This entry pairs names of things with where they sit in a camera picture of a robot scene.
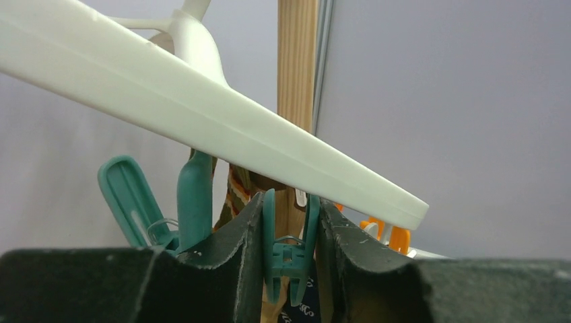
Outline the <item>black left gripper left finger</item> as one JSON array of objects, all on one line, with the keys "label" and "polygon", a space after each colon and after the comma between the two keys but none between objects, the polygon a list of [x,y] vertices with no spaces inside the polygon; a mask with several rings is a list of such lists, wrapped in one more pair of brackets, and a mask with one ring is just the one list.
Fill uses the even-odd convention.
[{"label": "black left gripper left finger", "polygon": [[258,322],[263,195],[179,256],[157,248],[1,257],[2,322]]}]

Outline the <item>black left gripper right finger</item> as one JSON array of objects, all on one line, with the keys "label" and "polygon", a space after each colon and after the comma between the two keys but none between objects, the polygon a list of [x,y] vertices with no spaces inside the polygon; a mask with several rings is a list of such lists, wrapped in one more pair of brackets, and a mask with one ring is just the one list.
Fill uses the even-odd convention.
[{"label": "black left gripper right finger", "polygon": [[569,322],[570,263],[397,253],[321,203],[323,322]]}]

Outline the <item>white clothes clip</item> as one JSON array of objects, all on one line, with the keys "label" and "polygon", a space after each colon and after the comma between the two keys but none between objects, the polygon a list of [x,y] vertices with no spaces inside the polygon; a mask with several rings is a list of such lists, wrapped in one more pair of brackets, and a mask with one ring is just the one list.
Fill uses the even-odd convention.
[{"label": "white clothes clip", "polygon": [[295,189],[295,197],[296,197],[296,204],[300,207],[300,208],[304,208],[307,206],[307,202],[308,202],[308,198],[307,198],[307,194],[300,189]]}]

